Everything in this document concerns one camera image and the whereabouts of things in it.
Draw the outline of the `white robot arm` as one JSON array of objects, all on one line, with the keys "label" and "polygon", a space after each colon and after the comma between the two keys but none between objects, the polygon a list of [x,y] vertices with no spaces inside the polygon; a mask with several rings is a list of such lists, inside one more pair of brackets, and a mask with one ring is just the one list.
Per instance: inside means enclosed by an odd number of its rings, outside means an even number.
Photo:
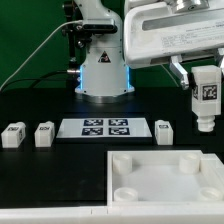
[{"label": "white robot arm", "polygon": [[81,11],[78,39],[88,35],[75,92],[112,102],[132,93],[129,70],[166,64],[184,89],[183,61],[224,47],[224,0],[125,0],[119,16],[102,0],[73,0]]}]

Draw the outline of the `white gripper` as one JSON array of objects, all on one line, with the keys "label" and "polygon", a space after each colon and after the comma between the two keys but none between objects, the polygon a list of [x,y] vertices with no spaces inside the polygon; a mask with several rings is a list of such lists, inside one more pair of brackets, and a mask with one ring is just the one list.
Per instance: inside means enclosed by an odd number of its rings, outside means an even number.
[{"label": "white gripper", "polygon": [[135,4],[124,20],[126,64],[135,69],[170,60],[170,70],[187,90],[188,72],[182,59],[210,57],[217,49],[215,59],[224,77],[224,1],[209,1],[208,5],[206,9],[192,5],[175,13],[167,1]]}]

